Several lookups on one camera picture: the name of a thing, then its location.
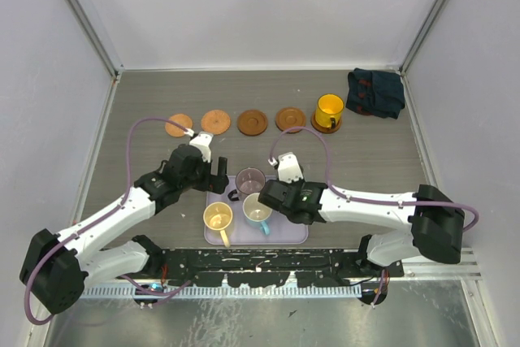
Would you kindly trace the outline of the purple translucent cup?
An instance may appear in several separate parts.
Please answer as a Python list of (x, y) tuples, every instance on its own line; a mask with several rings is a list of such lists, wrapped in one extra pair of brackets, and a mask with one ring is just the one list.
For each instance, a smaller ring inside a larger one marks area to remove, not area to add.
[(241, 170), (234, 180), (235, 188), (227, 195), (231, 202), (244, 201), (249, 195), (259, 193), (266, 183), (266, 177), (257, 168)]

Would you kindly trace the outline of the lilac plastic tray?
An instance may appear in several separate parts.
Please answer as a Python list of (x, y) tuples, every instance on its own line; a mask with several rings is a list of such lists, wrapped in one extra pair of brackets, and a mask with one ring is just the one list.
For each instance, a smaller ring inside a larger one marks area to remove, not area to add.
[(235, 176), (229, 176), (229, 184), (221, 195), (215, 193), (206, 194), (206, 205), (214, 202), (228, 204), (233, 212), (231, 233), (228, 234), (231, 245), (299, 245), (308, 237), (308, 227), (303, 224), (294, 224), (279, 212), (273, 211), (267, 220), (270, 234), (265, 235), (259, 228), (247, 222), (243, 212), (243, 202), (231, 202), (228, 193), (236, 188)]

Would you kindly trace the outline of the dark wooden coaster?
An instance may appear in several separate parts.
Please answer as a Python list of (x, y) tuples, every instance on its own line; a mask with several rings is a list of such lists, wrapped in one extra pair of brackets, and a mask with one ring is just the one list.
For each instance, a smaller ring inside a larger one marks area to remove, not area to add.
[(242, 134), (255, 137), (267, 130), (268, 119), (260, 110), (243, 111), (237, 119), (237, 127)]

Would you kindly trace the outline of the woven rattan coaster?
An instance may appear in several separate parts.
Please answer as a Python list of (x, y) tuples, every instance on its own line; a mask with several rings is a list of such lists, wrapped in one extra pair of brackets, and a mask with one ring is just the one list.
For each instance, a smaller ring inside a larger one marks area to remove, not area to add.
[(231, 117), (222, 110), (206, 112), (201, 119), (201, 127), (204, 132), (219, 135), (226, 132), (231, 126)]
[(183, 137), (185, 130), (190, 129), (192, 126), (193, 121), (188, 115), (177, 113), (168, 119), (168, 122), (165, 124), (165, 131), (169, 136)]

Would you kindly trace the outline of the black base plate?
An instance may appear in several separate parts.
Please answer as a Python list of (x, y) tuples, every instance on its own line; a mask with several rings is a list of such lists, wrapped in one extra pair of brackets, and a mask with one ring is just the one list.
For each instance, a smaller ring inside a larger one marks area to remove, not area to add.
[(348, 287), (404, 275), (400, 261), (381, 267), (361, 262), (344, 249), (166, 249), (155, 264), (125, 274), (137, 279), (164, 279), (169, 285), (186, 281), (197, 287), (280, 287), (292, 276), (298, 288)]

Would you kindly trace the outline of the wooden coaster back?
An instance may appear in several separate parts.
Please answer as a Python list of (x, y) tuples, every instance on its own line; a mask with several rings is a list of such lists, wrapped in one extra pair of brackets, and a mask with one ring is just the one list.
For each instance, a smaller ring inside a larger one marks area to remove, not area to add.
[(281, 108), (275, 116), (275, 124), (280, 131), (288, 131), (289, 134), (300, 132), (300, 127), (306, 125), (305, 113), (293, 106)]

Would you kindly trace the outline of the dark blue folded cloth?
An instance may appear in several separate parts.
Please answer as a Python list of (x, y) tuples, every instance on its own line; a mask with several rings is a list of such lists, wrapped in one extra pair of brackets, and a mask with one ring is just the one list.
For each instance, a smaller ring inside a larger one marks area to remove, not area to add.
[(355, 68), (347, 76), (345, 107), (359, 115), (398, 119), (405, 108), (404, 86), (395, 72)]

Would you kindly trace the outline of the cream yellow cup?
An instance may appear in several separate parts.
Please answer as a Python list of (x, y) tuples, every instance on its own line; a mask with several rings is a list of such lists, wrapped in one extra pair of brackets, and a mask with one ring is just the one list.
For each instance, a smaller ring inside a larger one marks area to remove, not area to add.
[(233, 224), (232, 208), (223, 202), (213, 202), (205, 208), (203, 223), (212, 233), (215, 233), (226, 248), (231, 247), (229, 232)]

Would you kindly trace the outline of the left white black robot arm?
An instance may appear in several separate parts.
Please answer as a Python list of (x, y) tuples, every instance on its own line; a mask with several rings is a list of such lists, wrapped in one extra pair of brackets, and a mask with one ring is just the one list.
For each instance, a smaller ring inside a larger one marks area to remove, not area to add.
[(95, 215), (58, 233), (39, 231), (19, 274), (26, 287), (24, 304), (29, 306), (35, 297), (50, 314), (60, 314), (95, 284), (134, 273), (145, 279), (158, 276), (166, 263), (163, 249), (147, 236), (112, 249), (106, 245), (191, 189), (222, 194), (229, 184), (227, 158), (219, 158), (215, 174), (211, 168), (208, 146), (181, 145)]

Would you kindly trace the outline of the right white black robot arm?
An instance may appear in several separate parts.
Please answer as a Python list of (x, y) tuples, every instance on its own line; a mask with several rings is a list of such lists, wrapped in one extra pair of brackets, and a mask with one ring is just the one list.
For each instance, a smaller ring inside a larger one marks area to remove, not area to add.
[(268, 180), (258, 200), (292, 223), (365, 223), (386, 228), (361, 239), (356, 265), (373, 277), (390, 264), (423, 256), (457, 264), (462, 256), (464, 213), (430, 185), (415, 193), (363, 193), (319, 182)]

